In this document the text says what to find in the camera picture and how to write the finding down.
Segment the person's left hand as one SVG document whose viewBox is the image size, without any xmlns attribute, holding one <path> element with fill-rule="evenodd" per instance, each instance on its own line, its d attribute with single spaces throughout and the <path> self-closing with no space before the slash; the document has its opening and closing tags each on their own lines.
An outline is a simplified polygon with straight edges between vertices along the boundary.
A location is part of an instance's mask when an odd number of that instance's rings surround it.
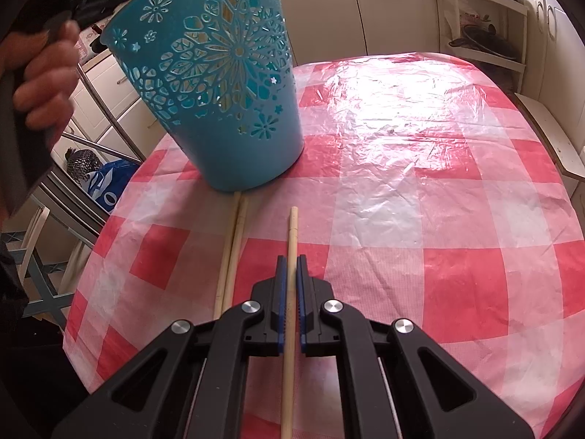
<svg viewBox="0 0 585 439">
<path fill-rule="evenodd" d="M 24 81 L 12 96 L 14 109 L 26 116 L 30 129 L 48 133 L 49 149 L 74 112 L 71 94 L 78 85 L 78 37 L 78 23 L 67 20 L 53 43 L 46 32 L 11 33 L 1 43 L 1 71 L 24 70 Z"/>
</svg>

